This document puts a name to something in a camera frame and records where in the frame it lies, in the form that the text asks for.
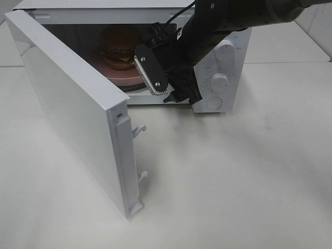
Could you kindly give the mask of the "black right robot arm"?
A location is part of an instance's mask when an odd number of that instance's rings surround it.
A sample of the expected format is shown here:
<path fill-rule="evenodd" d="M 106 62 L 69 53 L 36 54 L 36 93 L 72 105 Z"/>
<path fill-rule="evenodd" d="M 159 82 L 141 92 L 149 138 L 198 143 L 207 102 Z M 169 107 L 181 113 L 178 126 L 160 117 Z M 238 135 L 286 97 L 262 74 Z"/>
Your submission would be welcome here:
<path fill-rule="evenodd" d="M 173 91 L 164 102 L 202 100 L 194 67 L 224 38 L 251 27 L 294 21 L 312 5 L 322 1 L 193 1 L 194 13 L 180 29 L 152 26 L 150 50 L 156 61 L 146 70 L 147 87 L 154 95 Z"/>

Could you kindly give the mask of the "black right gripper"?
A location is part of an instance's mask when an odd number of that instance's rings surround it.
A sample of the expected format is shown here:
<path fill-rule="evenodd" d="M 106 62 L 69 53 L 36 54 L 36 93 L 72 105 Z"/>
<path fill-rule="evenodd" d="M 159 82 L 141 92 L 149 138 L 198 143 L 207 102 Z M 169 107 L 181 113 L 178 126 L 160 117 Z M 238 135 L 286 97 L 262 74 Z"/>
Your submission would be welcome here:
<path fill-rule="evenodd" d="M 184 59 L 176 47 L 181 29 L 176 24 L 153 23 L 147 45 L 152 49 L 173 91 L 163 103 L 179 103 L 188 100 L 193 105 L 202 100 L 193 67 Z"/>

